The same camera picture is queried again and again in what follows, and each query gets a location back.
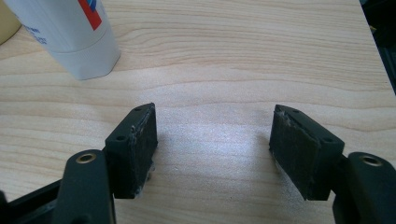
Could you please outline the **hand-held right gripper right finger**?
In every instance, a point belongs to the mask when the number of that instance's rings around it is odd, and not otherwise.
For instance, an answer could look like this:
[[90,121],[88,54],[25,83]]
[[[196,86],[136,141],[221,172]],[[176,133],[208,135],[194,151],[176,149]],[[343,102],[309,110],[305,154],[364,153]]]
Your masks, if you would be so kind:
[[304,112],[276,105],[270,151],[305,200],[326,201],[345,143]]

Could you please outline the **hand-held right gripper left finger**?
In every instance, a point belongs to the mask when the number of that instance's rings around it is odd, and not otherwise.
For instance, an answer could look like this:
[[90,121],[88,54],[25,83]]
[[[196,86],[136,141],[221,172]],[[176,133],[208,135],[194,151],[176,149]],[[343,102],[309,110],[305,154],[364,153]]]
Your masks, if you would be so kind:
[[155,104],[132,109],[106,139],[104,148],[115,198],[134,199],[141,193],[157,146]]

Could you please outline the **white tube with red label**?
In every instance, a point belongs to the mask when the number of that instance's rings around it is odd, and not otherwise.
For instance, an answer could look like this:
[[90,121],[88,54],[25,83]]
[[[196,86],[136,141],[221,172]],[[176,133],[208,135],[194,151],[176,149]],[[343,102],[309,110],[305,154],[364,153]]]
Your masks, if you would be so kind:
[[101,0],[4,0],[28,33],[77,80],[109,74],[120,58]]

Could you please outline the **beige round object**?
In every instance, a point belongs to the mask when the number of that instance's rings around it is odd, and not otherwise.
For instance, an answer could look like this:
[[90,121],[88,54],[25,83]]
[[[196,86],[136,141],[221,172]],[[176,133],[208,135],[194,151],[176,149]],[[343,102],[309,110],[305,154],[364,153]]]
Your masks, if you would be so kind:
[[4,0],[0,0],[0,45],[8,41],[21,28],[21,23],[9,9]]

